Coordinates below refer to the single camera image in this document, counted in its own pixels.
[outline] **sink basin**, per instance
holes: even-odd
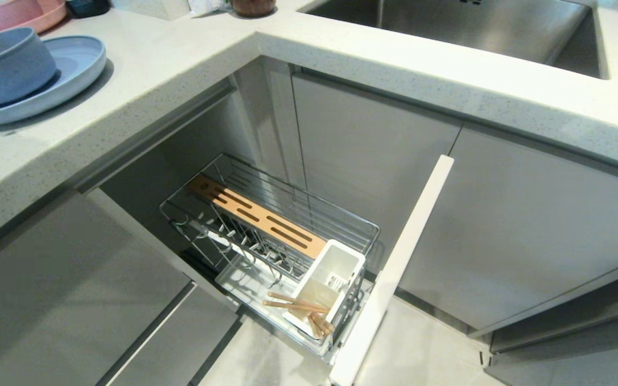
[[[590,7],[562,0],[329,0],[308,12],[601,78]]]

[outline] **white quartz countertop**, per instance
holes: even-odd
[[[321,2],[277,0],[277,12],[257,20],[217,14],[168,22],[112,9],[44,36],[96,36],[110,63],[101,87],[0,132],[0,227],[260,55],[618,162],[618,1],[595,8],[606,80],[297,12]]]

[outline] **brown jar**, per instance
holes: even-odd
[[[231,0],[241,17],[263,17],[273,12],[275,0]]]

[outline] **blue plate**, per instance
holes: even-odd
[[[106,64],[104,44],[91,36],[64,36],[45,41],[56,61],[56,74],[31,95],[0,106],[0,124],[46,112],[78,95],[95,81]]]

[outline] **chopsticks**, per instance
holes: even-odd
[[[307,320],[309,320],[309,326],[311,326],[312,332],[315,337],[319,339],[324,336],[330,335],[334,327],[329,323],[324,314],[328,314],[330,310],[322,305],[317,305],[311,301],[291,298],[290,296],[282,295],[280,293],[269,292],[270,298],[289,301],[289,303],[281,303],[279,301],[264,300],[263,305],[270,307],[287,308],[289,310],[304,311],[307,313]]]

